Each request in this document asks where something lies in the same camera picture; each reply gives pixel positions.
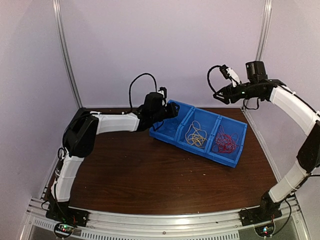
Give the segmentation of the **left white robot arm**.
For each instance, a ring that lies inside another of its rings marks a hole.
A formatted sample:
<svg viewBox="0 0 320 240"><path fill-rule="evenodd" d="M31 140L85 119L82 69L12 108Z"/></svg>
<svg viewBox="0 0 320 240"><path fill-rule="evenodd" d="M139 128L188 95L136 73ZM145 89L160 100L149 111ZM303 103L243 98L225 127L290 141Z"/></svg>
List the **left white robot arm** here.
<svg viewBox="0 0 320 240"><path fill-rule="evenodd" d="M79 167L94 149L97 135L143 132L155 123L177 117L179 110L176 102L166 101L164 89L147 94L144 103L133 112L103 114L80 108L62 136L54 182L47 196L49 206L46 217L69 225L84 225L88 214L86 211L76 213L69 208L70 193Z"/></svg>

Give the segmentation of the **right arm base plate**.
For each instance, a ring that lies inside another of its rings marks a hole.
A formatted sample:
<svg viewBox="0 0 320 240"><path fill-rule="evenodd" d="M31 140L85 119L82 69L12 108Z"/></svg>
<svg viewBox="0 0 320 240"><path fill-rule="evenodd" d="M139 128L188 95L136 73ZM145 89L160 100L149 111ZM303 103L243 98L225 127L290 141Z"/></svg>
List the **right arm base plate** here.
<svg viewBox="0 0 320 240"><path fill-rule="evenodd" d="M270 222L282 216L282 212L277 209L273 212L263 212L260 206L254 208L242 208L239 212L239 219L242 226L256 225L264 222Z"/></svg>

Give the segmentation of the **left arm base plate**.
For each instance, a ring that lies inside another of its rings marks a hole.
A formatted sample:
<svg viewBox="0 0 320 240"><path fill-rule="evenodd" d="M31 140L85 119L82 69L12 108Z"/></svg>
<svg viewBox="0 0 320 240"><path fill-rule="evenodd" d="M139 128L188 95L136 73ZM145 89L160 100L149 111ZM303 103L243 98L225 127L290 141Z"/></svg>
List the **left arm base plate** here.
<svg viewBox="0 0 320 240"><path fill-rule="evenodd" d="M46 211L45 217L57 222L65 223L76 227L86 227L89 219L89 212L75 208L68 208L64 214L59 209Z"/></svg>

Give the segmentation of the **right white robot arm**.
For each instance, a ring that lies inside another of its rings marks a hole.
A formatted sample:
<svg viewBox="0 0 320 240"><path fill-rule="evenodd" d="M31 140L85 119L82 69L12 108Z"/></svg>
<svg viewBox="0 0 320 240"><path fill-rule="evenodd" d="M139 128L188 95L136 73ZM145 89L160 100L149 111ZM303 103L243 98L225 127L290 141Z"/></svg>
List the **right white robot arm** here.
<svg viewBox="0 0 320 240"><path fill-rule="evenodd" d="M293 167L262 195L260 206L255 209L258 219L266 221L291 193L297 191L311 177L313 170L320 166L320 113L298 97L285 83L279 79L270 79L262 61L247 62L245 67L248 79L245 83L226 65L211 67L212 70L219 69L223 77L231 81L219 90L213 88L213 98L226 105L252 98L268 101L291 117L306 135Z"/></svg>

